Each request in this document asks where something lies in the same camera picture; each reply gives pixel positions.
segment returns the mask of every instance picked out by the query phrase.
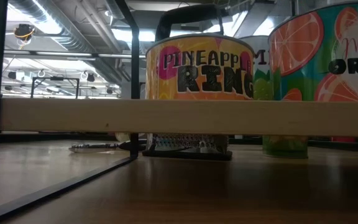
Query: metal grater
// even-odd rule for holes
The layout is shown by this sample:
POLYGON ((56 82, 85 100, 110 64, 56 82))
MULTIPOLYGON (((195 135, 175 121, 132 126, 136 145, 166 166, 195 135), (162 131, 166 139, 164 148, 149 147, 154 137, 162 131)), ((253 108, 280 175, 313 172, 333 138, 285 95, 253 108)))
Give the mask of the metal grater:
POLYGON ((211 134, 149 134, 147 148, 156 151, 195 149, 207 153, 226 153, 228 138, 211 134))

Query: lime illustration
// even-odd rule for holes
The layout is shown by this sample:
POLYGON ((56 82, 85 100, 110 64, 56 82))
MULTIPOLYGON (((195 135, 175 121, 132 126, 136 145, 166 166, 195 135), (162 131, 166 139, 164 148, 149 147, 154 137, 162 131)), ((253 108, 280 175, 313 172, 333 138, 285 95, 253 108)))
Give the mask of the lime illustration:
POLYGON ((264 136, 264 152, 270 156, 307 158, 307 137, 264 136))
POLYGON ((263 78, 254 83, 254 100, 273 100, 273 83, 263 78))

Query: ceiling duct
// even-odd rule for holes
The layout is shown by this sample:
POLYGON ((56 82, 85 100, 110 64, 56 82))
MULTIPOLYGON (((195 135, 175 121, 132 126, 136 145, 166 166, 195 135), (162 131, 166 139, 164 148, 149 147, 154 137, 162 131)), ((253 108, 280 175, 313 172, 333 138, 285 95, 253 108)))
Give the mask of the ceiling duct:
POLYGON ((106 3, 107 9, 109 10, 113 18, 119 20, 124 19, 124 15, 122 14, 115 0, 106 0, 106 3))
MULTIPOLYGON (((95 52, 92 45, 84 38, 79 30, 64 13, 51 0, 9 0, 15 10, 26 15, 29 20, 43 32, 46 27, 58 27, 64 37, 54 37, 53 40, 70 52, 95 52)), ((85 61, 95 69, 108 82, 119 83, 121 76, 105 61, 96 58, 95 61, 85 61)))

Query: fluorescent light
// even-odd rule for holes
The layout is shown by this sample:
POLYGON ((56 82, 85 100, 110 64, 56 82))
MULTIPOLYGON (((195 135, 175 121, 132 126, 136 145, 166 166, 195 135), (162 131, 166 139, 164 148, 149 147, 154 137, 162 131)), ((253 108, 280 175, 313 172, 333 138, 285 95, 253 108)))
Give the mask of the fluorescent light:
POLYGON ((100 57, 112 57, 112 58, 132 58, 130 54, 99 54, 100 57))
MULTIPOLYGON (((130 30, 111 29, 117 40, 125 42, 132 41, 132 32, 130 30)), ((186 31, 186 30, 171 30, 170 37, 185 35, 185 34, 199 34, 197 31, 186 31)), ((155 40, 154 31, 151 30, 140 30, 139 40, 153 42, 155 40)))
POLYGON ((88 53, 72 53, 72 52, 37 52, 38 55, 54 55, 54 56, 69 56, 69 57, 91 57, 88 53))
POLYGON ((4 54, 11 55, 29 55, 30 52, 26 50, 4 50, 4 54))
POLYGON ((26 81, 26 80, 24 80, 24 78, 28 78, 30 80, 29 77, 26 77, 24 71, 16 71, 16 80, 26 81))
POLYGON ((271 18, 266 18, 264 22, 254 32, 254 35, 269 35, 274 29, 274 23, 271 18))
POLYGON ((57 92, 57 93, 59 92, 59 88, 52 87, 52 86, 48 86, 47 90, 54 91, 54 92, 57 92))
POLYGON ((2 93, 3 96, 19 96, 24 98, 30 98, 30 94, 14 94, 14 93, 2 93))
MULTIPOLYGON (((230 37, 234 36, 234 34, 239 29, 242 21, 246 18, 247 11, 244 11, 242 13, 237 13, 232 16, 231 22, 225 22, 223 23, 223 32, 225 35, 228 35, 230 37)), ((219 32, 221 30, 219 24, 213 25, 212 27, 206 29, 203 31, 203 33, 206 32, 219 32)))
POLYGON ((86 61, 95 61, 95 60, 96 60, 96 58, 67 57, 67 60, 86 60, 86 61))
POLYGON ((48 86, 49 84, 48 84, 48 83, 45 83, 45 82, 42 82, 42 85, 46 85, 46 86, 48 86))
POLYGON ((94 67, 89 66, 87 63, 81 60, 50 60, 40 59, 39 62, 45 64, 49 68, 55 68, 56 70, 76 70, 76 71, 92 71, 95 73, 94 67))
POLYGON ((169 11, 171 9, 177 9, 179 7, 194 6, 199 3, 195 2, 159 2, 159 1, 128 1, 128 6, 133 10, 145 10, 145 11, 169 11))
POLYGON ((187 31, 187 30, 171 30, 170 37, 175 37, 178 35, 185 35, 185 34, 200 34, 201 32, 197 31, 187 31))
POLYGON ((6 20, 7 21, 29 21, 28 18, 23 15, 21 12, 17 10, 13 10, 10 4, 8 4, 8 9, 6 13, 6 20))
POLYGON ((45 65, 42 65, 41 63, 36 62, 35 60, 29 59, 29 58, 16 58, 15 60, 18 60, 25 65, 25 67, 29 67, 29 68, 39 68, 39 69, 48 69, 48 67, 46 67, 45 65))
MULTIPOLYGON (((111 29, 113 32, 115 38, 117 40, 122 40, 125 42, 131 42, 132 41, 132 31, 130 30, 120 30, 120 29, 111 29)), ((155 35, 154 32, 151 30, 141 30, 139 32, 139 40, 140 41, 154 41, 155 35)))

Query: tin can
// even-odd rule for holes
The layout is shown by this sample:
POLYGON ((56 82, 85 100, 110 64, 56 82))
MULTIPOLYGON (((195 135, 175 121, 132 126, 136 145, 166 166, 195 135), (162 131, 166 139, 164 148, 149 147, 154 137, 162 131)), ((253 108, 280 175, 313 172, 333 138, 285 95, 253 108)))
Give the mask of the tin can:
MULTIPOLYGON (((269 43, 276 100, 358 101, 358 1, 296 16, 269 43)), ((268 144, 273 156, 307 157, 306 137, 275 136, 268 144)))
POLYGON ((147 52, 149 100, 251 100, 253 50, 216 34, 181 35, 147 52))
MULTIPOLYGON (((249 44, 255 51, 254 54, 254 100, 274 100, 273 86, 280 85, 274 82, 273 74, 270 72, 269 37, 267 35, 254 35, 240 38, 249 44)), ((269 136, 262 136, 263 151, 268 153, 269 136)))

